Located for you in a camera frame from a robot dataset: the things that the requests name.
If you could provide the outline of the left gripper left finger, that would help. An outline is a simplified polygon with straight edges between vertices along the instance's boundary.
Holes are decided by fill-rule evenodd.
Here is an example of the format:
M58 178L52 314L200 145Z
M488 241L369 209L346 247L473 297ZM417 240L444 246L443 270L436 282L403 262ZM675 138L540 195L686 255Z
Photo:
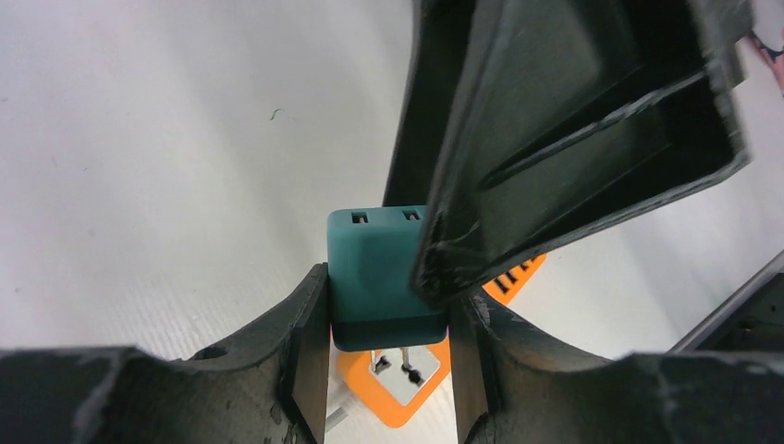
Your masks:
M327 268L188 360L130 346L4 350L5 443L321 443Z

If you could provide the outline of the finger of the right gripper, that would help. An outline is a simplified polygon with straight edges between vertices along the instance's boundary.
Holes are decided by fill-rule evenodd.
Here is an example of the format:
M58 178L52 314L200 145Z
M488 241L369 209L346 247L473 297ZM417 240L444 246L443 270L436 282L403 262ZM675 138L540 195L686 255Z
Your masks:
M414 1L413 39L384 206L422 205L444 140L476 2Z
M747 1L478 1L410 282L430 306L749 161Z

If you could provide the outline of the orange power strip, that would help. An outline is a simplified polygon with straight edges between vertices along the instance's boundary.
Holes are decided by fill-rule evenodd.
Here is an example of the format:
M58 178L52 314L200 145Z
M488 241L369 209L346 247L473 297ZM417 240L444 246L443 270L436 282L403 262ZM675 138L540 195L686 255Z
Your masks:
M388 427L404 426L450 375L449 339L409 348L338 351L336 376Z

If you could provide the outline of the teal plug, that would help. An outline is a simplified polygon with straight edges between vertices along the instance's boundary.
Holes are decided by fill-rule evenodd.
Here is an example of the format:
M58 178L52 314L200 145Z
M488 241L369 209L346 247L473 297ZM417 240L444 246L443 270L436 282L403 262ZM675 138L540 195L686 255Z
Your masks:
M435 344L447 314L414 291L422 205L340 209L326 220L332 338L342 352Z

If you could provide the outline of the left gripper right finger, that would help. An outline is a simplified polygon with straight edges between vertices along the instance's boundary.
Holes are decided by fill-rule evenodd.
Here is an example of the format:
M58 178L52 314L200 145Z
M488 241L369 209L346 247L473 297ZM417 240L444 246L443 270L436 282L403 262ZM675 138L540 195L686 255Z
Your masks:
M569 345L483 294L450 304L462 443L779 443L779 353L633 353Z

